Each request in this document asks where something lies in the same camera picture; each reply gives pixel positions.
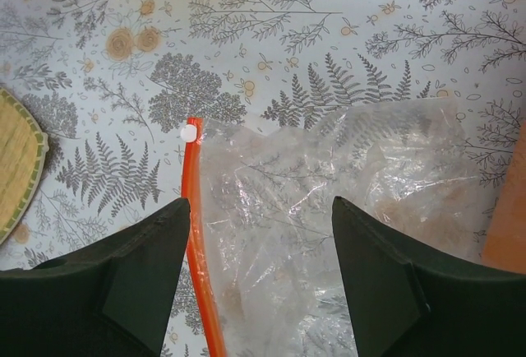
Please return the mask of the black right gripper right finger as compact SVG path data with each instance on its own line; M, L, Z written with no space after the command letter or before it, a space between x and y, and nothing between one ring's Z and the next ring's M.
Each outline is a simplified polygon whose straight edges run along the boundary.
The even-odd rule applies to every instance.
M343 197L339 268L361 356L523 356L525 277L443 253Z

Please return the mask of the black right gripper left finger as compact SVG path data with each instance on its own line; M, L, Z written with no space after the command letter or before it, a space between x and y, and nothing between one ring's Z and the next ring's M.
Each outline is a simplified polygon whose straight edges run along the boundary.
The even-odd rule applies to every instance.
M1 273L3 356L158 356L190 231L178 198L30 270Z

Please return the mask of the clear zip top bag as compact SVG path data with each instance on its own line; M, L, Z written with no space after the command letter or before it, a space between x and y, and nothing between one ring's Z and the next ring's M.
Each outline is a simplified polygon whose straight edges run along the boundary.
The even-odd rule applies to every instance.
M478 171L452 99L337 109L261 135L192 118L183 189L190 268L213 356L355 356L332 204L478 259Z

